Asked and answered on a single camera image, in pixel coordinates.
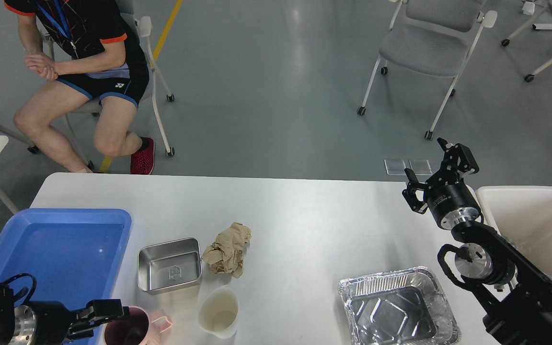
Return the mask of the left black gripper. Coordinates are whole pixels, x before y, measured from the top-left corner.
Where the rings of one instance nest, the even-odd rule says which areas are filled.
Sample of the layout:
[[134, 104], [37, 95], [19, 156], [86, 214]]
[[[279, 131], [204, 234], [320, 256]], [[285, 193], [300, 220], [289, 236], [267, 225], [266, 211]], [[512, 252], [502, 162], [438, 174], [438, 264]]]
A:
[[83, 310], [68, 310], [56, 301], [37, 301], [14, 308], [11, 345], [63, 345], [91, 338], [111, 321], [127, 319], [130, 309], [120, 299], [94, 299]]

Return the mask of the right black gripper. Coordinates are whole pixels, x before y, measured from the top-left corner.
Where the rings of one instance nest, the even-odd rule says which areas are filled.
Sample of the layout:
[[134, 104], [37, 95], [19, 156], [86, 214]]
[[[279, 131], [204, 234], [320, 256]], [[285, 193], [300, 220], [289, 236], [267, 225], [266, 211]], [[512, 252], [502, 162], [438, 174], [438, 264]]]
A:
[[[463, 183], [464, 177], [477, 174], [480, 167], [469, 147], [449, 143], [443, 138], [437, 138], [437, 142], [444, 153], [437, 171], [438, 179], [421, 183], [412, 169], [405, 168], [408, 183], [402, 195], [413, 212], [424, 214], [428, 210], [439, 228], [451, 230], [481, 216], [477, 199]], [[417, 197], [418, 191], [423, 192], [423, 200]]]

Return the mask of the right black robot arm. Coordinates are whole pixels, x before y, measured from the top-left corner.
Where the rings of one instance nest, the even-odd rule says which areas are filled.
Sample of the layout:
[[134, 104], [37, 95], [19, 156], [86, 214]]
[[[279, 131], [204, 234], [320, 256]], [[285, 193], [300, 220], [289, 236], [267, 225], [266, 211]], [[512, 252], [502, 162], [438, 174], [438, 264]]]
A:
[[404, 170], [402, 195], [410, 209], [429, 210], [460, 246], [445, 244], [437, 258], [454, 285], [471, 292], [486, 312], [483, 325], [501, 345], [552, 345], [552, 278], [484, 224], [464, 177], [479, 171], [469, 147], [438, 138], [440, 168], [425, 181]]

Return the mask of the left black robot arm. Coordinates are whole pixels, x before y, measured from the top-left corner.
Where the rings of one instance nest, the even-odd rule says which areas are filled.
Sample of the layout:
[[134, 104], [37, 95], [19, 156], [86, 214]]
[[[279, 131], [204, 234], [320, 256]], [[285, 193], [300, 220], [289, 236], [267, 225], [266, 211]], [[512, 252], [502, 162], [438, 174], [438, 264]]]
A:
[[37, 280], [29, 273], [0, 282], [0, 345], [65, 345], [131, 316], [118, 299], [91, 300], [78, 310], [58, 301], [32, 301], [36, 288]]

